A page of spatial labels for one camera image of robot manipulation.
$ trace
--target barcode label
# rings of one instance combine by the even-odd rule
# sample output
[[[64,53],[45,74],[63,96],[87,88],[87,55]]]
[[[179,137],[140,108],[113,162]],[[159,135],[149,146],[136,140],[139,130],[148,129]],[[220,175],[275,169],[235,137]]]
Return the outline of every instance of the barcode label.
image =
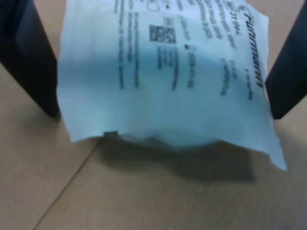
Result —
[[[176,33],[174,28],[164,27],[164,26],[149,26],[150,31],[150,41],[160,42],[160,43],[176,43]]]

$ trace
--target plastic bag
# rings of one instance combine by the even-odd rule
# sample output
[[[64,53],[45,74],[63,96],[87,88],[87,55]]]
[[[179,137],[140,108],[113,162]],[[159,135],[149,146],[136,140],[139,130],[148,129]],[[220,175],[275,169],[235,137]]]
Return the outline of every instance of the plastic bag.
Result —
[[[57,93],[71,140],[223,140],[286,169],[268,52],[268,17],[244,0],[67,0]]]

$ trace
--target cardboard surface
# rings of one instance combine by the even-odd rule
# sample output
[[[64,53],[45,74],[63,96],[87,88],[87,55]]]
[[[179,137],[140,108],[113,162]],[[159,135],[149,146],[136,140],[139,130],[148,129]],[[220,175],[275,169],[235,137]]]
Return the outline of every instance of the cardboard surface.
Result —
[[[40,11],[58,53],[65,2],[45,4],[43,9],[49,12]],[[63,123],[45,115],[3,66],[0,66],[0,127],[0,229],[30,230],[97,140],[72,145]]]
[[[276,124],[288,171],[226,143],[174,155],[105,140],[37,229],[305,229],[306,106]]]
[[[58,54],[65,1],[35,2]],[[270,17],[271,68],[303,0],[249,2]],[[45,116],[3,68],[0,79],[1,229],[31,230],[37,223],[38,230],[307,226],[307,99],[276,122],[286,172],[265,154],[226,143],[173,156],[106,140],[55,200],[97,140],[72,145],[63,124]]]

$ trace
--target floor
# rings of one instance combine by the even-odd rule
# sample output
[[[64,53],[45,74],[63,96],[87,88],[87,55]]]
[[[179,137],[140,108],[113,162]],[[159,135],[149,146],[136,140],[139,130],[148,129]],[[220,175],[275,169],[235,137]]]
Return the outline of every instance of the floor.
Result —
[[[270,17],[271,68],[304,0],[249,1]],[[35,3],[58,55],[65,0]],[[71,144],[2,66],[0,98],[0,229],[306,229],[307,98],[275,122],[286,172],[225,143],[175,158],[111,139]]]

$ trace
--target white packaging bag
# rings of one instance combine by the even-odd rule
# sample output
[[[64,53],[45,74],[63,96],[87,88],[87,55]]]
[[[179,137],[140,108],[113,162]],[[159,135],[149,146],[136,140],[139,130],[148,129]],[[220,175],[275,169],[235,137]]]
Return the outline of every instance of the white packaging bag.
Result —
[[[71,140],[223,140],[286,169],[268,50],[268,17],[244,0],[67,0],[57,92]]]

